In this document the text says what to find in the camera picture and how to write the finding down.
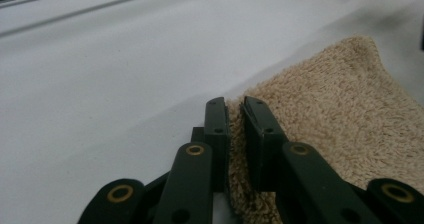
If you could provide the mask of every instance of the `brown cloth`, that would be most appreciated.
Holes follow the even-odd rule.
[[[393,178],[424,193],[424,110],[384,69],[373,40],[344,39],[227,102],[231,202],[245,223],[281,223],[274,193],[249,184],[239,104],[265,101],[290,141],[312,145],[346,181]]]

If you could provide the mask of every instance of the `terry cloth fabric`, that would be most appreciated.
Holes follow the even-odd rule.
[[[281,223],[274,193],[249,184],[244,96],[265,101],[290,141],[312,145],[361,188],[393,178],[424,193],[424,110],[384,69],[370,37],[342,40],[227,101],[231,202],[245,223]]]

